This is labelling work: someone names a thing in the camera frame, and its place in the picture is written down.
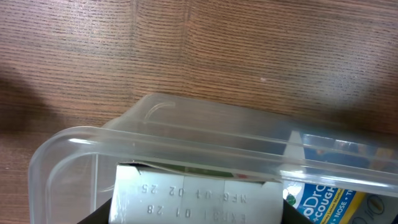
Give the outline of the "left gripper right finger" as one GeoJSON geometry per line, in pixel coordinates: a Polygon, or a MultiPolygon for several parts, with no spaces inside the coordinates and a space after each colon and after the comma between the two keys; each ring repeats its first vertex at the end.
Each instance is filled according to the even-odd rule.
{"type": "Polygon", "coordinates": [[[284,200],[281,224],[313,224],[284,200]]]}

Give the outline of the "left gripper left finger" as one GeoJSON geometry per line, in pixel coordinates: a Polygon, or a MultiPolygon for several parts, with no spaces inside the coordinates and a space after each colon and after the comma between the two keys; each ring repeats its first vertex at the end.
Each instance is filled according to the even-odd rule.
{"type": "Polygon", "coordinates": [[[102,206],[77,224],[109,224],[109,213],[112,199],[107,200],[102,206]]]}

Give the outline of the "blue VapoDrops box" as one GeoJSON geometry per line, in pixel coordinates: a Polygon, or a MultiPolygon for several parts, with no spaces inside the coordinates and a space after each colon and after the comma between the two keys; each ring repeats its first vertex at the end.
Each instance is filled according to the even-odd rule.
{"type": "Polygon", "coordinates": [[[365,198],[354,190],[285,181],[283,198],[316,224],[347,224],[365,198]]]}

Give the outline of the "white Panadol box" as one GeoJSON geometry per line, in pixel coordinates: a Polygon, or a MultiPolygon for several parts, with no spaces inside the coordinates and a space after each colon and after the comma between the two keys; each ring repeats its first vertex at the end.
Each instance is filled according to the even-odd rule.
{"type": "Polygon", "coordinates": [[[282,221],[283,185],[120,164],[110,223],[266,224],[282,221]]]}

